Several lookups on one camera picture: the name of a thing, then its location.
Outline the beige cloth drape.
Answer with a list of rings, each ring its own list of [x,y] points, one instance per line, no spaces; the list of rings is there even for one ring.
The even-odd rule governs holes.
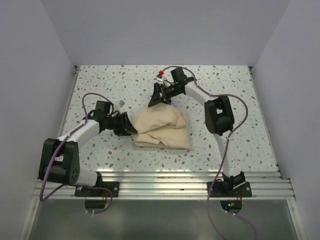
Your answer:
[[[137,130],[133,143],[142,148],[190,150],[188,115],[172,105],[160,103],[133,112],[131,123]]]

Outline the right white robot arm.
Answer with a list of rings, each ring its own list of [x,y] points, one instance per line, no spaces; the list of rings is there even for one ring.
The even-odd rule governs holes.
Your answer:
[[[228,148],[232,134],[240,128],[248,118],[249,109],[247,104],[234,94],[212,94],[205,90],[196,79],[194,73],[191,76],[185,74],[186,68],[179,66],[168,66],[160,70],[155,78],[153,94],[148,107],[160,103],[171,104],[172,98],[184,94],[194,99],[204,107],[205,126],[213,134],[221,156],[219,172],[222,180],[214,180],[211,190],[220,190],[227,196],[235,196],[241,186],[246,183],[243,171],[231,167],[232,160],[229,157]],[[239,100],[244,108],[245,115],[239,125],[234,126],[235,117],[230,98]]]

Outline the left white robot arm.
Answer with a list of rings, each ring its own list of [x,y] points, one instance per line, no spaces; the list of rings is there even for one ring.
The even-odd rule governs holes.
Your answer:
[[[80,149],[103,131],[113,131],[118,137],[138,133],[127,112],[113,110],[113,103],[98,100],[95,109],[71,132],[44,141],[38,171],[42,189],[50,182],[63,186],[86,187],[87,192],[95,197],[103,193],[101,174],[81,168]]]

